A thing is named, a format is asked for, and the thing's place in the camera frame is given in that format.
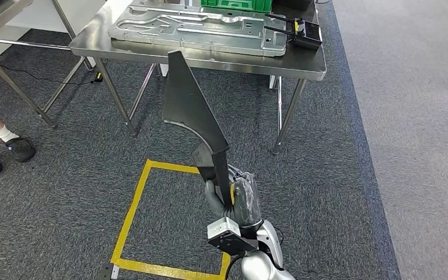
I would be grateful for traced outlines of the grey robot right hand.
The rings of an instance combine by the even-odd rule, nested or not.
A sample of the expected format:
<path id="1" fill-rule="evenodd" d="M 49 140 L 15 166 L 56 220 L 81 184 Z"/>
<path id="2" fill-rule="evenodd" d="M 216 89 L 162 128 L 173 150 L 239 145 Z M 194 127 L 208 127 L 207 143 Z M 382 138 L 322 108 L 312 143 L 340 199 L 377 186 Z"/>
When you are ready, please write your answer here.
<path id="1" fill-rule="evenodd" d="M 241 228 L 250 228 L 259 224 L 262 217 L 254 174 L 241 171 L 230 164 L 227 170 L 229 182 L 234 186 L 231 192 L 234 203 L 226 207 L 219 199 L 214 183 L 208 180 L 205 182 L 205 198 L 212 212 L 220 218 L 230 218 Z"/>

